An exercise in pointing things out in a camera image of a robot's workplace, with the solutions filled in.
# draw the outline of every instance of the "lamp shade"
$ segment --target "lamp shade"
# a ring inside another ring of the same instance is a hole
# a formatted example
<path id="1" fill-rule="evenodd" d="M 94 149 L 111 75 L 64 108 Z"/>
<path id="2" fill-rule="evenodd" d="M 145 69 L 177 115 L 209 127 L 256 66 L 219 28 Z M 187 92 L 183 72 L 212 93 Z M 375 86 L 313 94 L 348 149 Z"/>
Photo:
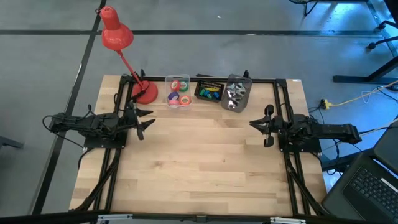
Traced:
<path id="1" fill-rule="evenodd" d="M 102 31 L 102 43 L 111 50 L 121 50 L 128 47 L 134 40 L 130 29 L 120 23 L 116 10 L 106 6 L 99 13 L 104 21 L 105 28 Z"/>

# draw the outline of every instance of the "yellow cable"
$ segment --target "yellow cable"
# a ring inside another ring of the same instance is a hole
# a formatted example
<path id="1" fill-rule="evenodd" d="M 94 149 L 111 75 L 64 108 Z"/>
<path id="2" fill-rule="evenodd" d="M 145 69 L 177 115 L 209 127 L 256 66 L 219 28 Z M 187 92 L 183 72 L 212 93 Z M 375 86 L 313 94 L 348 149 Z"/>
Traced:
<path id="1" fill-rule="evenodd" d="M 365 94 L 365 95 L 361 95 L 361 96 L 359 96 L 359 97 L 357 97 L 357 98 L 353 98 L 352 100 L 347 100 L 347 101 L 344 101 L 344 102 L 339 103 L 339 104 L 333 104 L 333 103 L 330 103 L 330 102 L 328 102 L 327 104 L 328 104 L 328 106 L 341 106 L 341 105 L 344 105 L 344 104 L 346 104 L 346 103 L 352 102 L 352 101 L 354 101 L 354 100 L 360 99 L 360 98 L 362 98 L 362 97 L 364 97 L 364 96 L 368 96 L 368 95 L 370 95 L 370 94 L 372 94 L 372 93 L 375 93 L 375 92 L 377 92 L 377 91 L 383 90 L 383 89 L 385 89 L 385 88 L 387 88 L 387 87 L 389 87 L 389 86 L 392 86 L 392 85 L 395 84 L 395 83 L 398 83 L 398 80 L 396 80 L 396 81 L 394 81 L 394 82 L 392 82 L 392 83 L 390 83 L 390 84 L 388 84 L 388 85 L 386 85 L 386 86 L 383 86 L 382 88 L 378 88 L 377 90 L 370 91 L 369 93 L 367 93 L 367 94 Z"/>

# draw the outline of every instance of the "desk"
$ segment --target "desk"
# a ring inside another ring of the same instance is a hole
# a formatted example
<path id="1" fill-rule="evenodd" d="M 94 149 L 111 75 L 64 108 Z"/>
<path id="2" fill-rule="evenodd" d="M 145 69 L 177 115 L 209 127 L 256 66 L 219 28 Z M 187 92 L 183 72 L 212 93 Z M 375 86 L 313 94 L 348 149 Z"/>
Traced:
<path id="1" fill-rule="evenodd" d="M 119 79 L 118 75 L 103 77 L 95 113 L 112 112 Z M 253 84 L 248 106 L 242 113 L 195 97 L 187 110 L 169 109 L 164 82 L 156 84 L 156 101 L 138 105 L 154 111 L 141 121 L 156 121 L 145 131 L 143 141 L 138 140 L 135 130 L 129 131 L 126 147 L 121 151 L 112 212 L 292 214 L 277 140 L 273 147 L 264 148 L 264 136 L 249 126 L 250 120 L 264 116 L 266 105 L 275 105 L 271 84 Z M 192 96 L 196 84 L 190 84 Z M 287 85 L 295 113 L 308 114 L 301 81 L 287 80 Z M 93 190 L 103 156 L 104 149 L 94 149 L 83 158 L 70 208 L 79 206 Z M 321 165 L 311 154 L 301 153 L 301 158 L 306 185 L 320 202 L 326 195 Z M 106 186 L 100 208 L 104 208 L 107 191 Z M 296 194 L 302 212 L 298 187 Z"/>

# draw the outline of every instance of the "laptop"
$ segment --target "laptop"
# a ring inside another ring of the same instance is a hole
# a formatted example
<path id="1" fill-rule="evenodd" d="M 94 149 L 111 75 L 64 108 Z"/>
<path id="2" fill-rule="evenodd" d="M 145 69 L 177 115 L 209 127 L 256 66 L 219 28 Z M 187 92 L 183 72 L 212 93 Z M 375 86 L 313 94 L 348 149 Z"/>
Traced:
<path id="1" fill-rule="evenodd" d="M 390 125 L 398 127 L 398 122 Z M 340 218 L 398 224 L 398 128 L 362 152 L 323 199 Z"/>

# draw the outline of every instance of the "laptop keyboard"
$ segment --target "laptop keyboard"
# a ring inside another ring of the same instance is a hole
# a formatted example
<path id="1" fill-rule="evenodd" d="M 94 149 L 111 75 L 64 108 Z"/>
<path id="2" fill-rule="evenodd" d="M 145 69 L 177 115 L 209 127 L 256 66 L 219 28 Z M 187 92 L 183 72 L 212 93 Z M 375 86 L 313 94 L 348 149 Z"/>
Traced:
<path id="1" fill-rule="evenodd" d="M 382 210 L 394 223 L 398 223 L 398 193 L 365 168 L 350 182 L 363 197 Z"/>

